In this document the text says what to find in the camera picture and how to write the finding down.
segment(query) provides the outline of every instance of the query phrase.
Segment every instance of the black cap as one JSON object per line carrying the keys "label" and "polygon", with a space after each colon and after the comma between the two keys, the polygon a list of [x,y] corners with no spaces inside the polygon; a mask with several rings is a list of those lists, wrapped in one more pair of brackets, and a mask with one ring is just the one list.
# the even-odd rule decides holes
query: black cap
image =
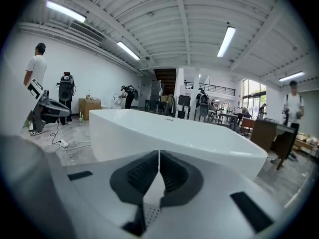
{"label": "black cap", "polygon": [[290,81],[289,82],[289,86],[293,86],[293,85],[297,85],[297,82],[296,81]]}

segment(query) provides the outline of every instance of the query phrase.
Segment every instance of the cardboard box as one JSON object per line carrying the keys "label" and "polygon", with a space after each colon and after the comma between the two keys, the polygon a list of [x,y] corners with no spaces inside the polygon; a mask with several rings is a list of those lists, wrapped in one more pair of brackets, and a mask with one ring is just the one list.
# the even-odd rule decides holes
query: cardboard box
{"label": "cardboard box", "polygon": [[84,120],[89,120],[90,110],[100,110],[100,109],[101,109],[101,100],[79,98],[79,116],[80,114],[83,114]]}

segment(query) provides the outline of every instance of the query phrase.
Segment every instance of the wooden table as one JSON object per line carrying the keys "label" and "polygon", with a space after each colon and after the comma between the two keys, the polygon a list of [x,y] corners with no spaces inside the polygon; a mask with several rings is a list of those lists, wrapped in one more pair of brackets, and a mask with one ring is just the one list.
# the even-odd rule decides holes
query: wooden table
{"label": "wooden table", "polygon": [[298,140],[298,139],[295,140],[294,145],[299,146],[299,147],[302,147],[302,148],[305,148],[305,149],[308,149],[308,150],[310,150],[311,152],[312,152],[313,149],[314,149],[314,146],[312,146],[312,145],[310,145],[310,144],[308,144],[308,143],[306,143],[306,142],[304,142],[304,141],[300,141],[300,140]]}
{"label": "wooden table", "polygon": [[294,145],[310,150],[308,158],[311,156],[311,153],[313,152],[314,148],[316,147],[316,146],[310,145],[304,141],[300,141],[299,139],[295,140]]}
{"label": "wooden table", "polygon": [[240,131],[242,131],[241,128],[247,127],[248,133],[250,133],[250,129],[254,128],[254,126],[255,126],[255,121],[253,119],[243,117],[242,122],[241,122],[241,126],[240,126]]}
{"label": "wooden table", "polygon": [[295,130],[291,127],[257,119],[250,140],[263,148],[267,153],[271,149],[278,155],[280,162],[277,170],[279,170],[289,155],[288,152],[294,140],[294,132]]}

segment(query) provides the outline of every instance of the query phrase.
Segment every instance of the pillar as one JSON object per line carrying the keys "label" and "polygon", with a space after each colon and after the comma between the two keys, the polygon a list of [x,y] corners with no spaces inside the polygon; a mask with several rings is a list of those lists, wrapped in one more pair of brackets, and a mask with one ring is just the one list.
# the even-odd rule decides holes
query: pillar
{"label": "pillar", "polygon": [[190,97],[190,114],[189,114],[189,119],[194,120],[194,115],[195,115],[195,109],[196,109],[196,96],[199,93],[199,73],[200,73],[200,68],[195,68],[194,72],[194,89],[191,93]]}

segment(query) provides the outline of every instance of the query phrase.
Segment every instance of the white t-shirt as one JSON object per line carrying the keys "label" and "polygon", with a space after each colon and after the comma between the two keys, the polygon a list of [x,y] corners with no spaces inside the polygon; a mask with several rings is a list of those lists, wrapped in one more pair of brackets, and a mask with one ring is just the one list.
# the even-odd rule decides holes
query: white t-shirt
{"label": "white t-shirt", "polygon": [[235,114],[242,114],[242,113],[243,113],[243,110],[240,108],[237,108],[235,111]]}
{"label": "white t-shirt", "polygon": [[26,69],[26,71],[32,72],[31,79],[35,78],[38,83],[42,84],[44,73],[46,71],[46,61],[43,56],[34,56]]}
{"label": "white t-shirt", "polygon": [[300,123],[300,119],[297,119],[296,113],[300,111],[300,107],[305,106],[303,98],[300,98],[299,94],[293,96],[292,94],[288,94],[284,99],[284,105],[289,109],[289,118],[288,121],[291,123]]}

